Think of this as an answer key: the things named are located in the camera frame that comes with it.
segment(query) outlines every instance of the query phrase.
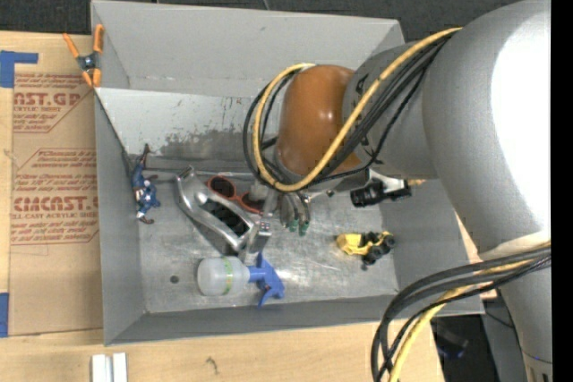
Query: table surface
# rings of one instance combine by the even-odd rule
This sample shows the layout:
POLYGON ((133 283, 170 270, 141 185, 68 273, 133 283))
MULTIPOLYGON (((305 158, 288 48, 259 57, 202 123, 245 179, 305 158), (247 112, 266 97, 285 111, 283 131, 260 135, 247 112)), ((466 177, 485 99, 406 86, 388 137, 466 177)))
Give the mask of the table surface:
MULTIPOLYGON (((61 47, 59 34, 0 31, 0 49, 27 51, 32 41, 61 47)), ((90 38, 77 41, 81 52, 90 38)), ((0 89, 0 155, 2 191, 10 189, 12 91, 0 89)), ((5 289, 10 229, 9 195, 0 196, 0 292, 5 289)), ((400 322, 393 324, 392 332, 400 322)), ((252 335, 196 338, 114 347, 102 345, 101 329, 12 336, 0 339, 0 380, 89 380, 90 356, 127 352, 132 382, 169 380, 372 380, 370 347, 377 323, 299 329, 252 335)), ((408 380, 443 381, 440 361, 427 327, 403 369, 408 380)))

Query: white plastic bottle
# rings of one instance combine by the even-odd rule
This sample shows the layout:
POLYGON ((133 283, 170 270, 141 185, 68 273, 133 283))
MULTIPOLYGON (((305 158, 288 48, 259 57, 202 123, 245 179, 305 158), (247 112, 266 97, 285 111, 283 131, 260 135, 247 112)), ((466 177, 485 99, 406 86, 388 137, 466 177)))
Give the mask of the white plastic bottle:
POLYGON ((237 257, 206 258, 197 270, 197 284, 205 296, 237 294, 249 283, 249 277, 249 268, 237 257))

